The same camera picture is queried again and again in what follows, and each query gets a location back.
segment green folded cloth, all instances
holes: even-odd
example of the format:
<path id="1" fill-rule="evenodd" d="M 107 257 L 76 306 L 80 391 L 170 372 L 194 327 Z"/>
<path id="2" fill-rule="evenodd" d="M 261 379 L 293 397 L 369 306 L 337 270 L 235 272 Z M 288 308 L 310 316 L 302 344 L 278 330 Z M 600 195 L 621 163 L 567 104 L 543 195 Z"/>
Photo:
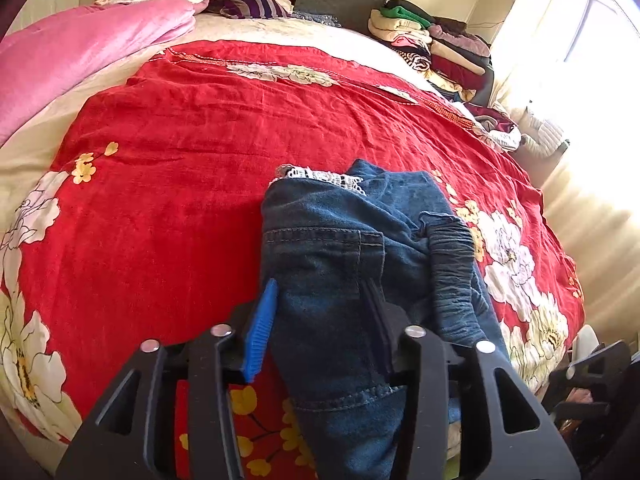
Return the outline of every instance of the green folded cloth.
<path id="1" fill-rule="evenodd" d="M 422 25 L 422 28 L 429 28 L 432 25 L 431 22 L 428 22 L 424 18 L 421 18 L 417 14 L 414 14 L 411 11 L 406 10 L 404 7 L 400 6 L 394 7 L 393 9 L 381 7 L 380 14 L 382 14 L 386 18 L 401 18 L 403 20 L 411 20 L 412 22 L 420 23 Z"/>

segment red blanket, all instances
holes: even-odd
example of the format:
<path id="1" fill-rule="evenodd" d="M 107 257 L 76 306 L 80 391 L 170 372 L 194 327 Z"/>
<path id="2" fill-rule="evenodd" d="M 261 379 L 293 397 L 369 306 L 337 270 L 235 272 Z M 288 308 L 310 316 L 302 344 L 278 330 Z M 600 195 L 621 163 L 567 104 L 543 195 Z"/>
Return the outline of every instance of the red blanket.
<path id="1" fill-rule="evenodd" d="M 86 102 L 2 239 L 0 402 L 71 439 L 142 340 L 187 340 L 256 295 L 260 202 L 279 165 L 343 173 L 357 157 L 432 172 L 535 389 L 583 323 L 581 291 L 540 192 L 489 144 L 435 95 L 313 48 L 166 49 Z M 313 478 L 269 362 L 232 400 L 248 469 Z M 184 475 L 184 411 L 176 421 Z"/>

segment striped pillow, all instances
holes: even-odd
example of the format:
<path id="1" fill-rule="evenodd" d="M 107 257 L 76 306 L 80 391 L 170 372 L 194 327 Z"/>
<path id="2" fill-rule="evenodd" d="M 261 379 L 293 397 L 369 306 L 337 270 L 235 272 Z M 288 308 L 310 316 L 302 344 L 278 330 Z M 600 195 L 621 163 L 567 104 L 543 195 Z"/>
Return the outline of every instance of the striped pillow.
<path id="1" fill-rule="evenodd" d="M 207 10 L 235 19 L 290 16 L 276 0 L 210 0 Z"/>

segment pink folded garment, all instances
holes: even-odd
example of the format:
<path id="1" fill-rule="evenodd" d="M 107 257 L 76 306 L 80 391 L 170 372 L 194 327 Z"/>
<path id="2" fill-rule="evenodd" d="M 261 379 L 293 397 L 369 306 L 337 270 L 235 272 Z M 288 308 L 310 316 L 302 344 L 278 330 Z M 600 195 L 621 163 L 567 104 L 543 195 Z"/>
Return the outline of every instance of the pink folded garment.
<path id="1" fill-rule="evenodd" d="M 6 36 L 0 42 L 0 146 L 91 74 L 193 30 L 193 14 L 187 0 L 75 7 Z"/>
<path id="2" fill-rule="evenodd" d="M 431 25 L 428 30 L 432 37 L 439 38 L 440 40 L 447 41 L 452 45 L 464 48 L 472 54 L 478 54 L 478 56 L 482 57 L 489 57 L 491 54 L 489 47 L 478 38 L 470 38 L 468 36 L 463 36 L 462 34 L 460 36 L 452 36 L 451 34 L 444 32 L 442 27 L 439 25 Z"/>

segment bed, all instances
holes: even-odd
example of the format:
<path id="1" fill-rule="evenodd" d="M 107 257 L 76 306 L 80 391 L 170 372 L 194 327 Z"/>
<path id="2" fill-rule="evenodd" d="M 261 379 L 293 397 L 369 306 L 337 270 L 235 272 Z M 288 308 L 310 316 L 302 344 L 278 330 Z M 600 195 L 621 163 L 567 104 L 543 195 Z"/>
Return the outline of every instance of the bed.
<path id="1" fill-rule="evenodd" d="M 357 158 L 437 183 L 474 238 L 512 364 L 542 386 L 584 322 L 582 293 L 513 159 L 362 34 L 200 14 L 0 148 L 0 408 L 30 454 L 55 471 L 142 340 L 187 340 L 255 297 L 260 202 L 280 165 L 344 174 Z M 249 475 L 315 477 L 271 360 L 231 395 Z M 175 450 L 185 478 L 180 409 Z"/>

